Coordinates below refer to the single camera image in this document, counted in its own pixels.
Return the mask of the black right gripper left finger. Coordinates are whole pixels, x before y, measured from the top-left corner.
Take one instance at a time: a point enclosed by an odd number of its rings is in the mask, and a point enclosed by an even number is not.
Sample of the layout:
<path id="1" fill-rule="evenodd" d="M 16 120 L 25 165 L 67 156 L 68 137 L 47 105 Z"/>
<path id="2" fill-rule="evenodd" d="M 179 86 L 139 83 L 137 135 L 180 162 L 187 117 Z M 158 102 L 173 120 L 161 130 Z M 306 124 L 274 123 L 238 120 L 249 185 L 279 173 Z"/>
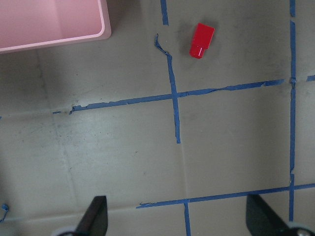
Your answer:
<path id="1" fill-rule="evenodd" d="M 75 229 L 76 236 L 105 236 L 108 229 L 106 196 L 95 196 Z"/>

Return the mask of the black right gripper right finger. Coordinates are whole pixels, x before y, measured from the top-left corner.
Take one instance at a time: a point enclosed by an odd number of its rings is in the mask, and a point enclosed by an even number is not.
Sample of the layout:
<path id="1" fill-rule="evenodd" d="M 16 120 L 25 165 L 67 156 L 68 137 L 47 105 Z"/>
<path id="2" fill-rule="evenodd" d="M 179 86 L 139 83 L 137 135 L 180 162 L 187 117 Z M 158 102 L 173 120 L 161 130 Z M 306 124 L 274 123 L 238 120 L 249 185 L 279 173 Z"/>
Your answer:
<path id="1" fill-rule="evenodd" d="M 252 236 L 294 236 L 291 229 L 259 196 L 248 195 L 246 226 Z"/>

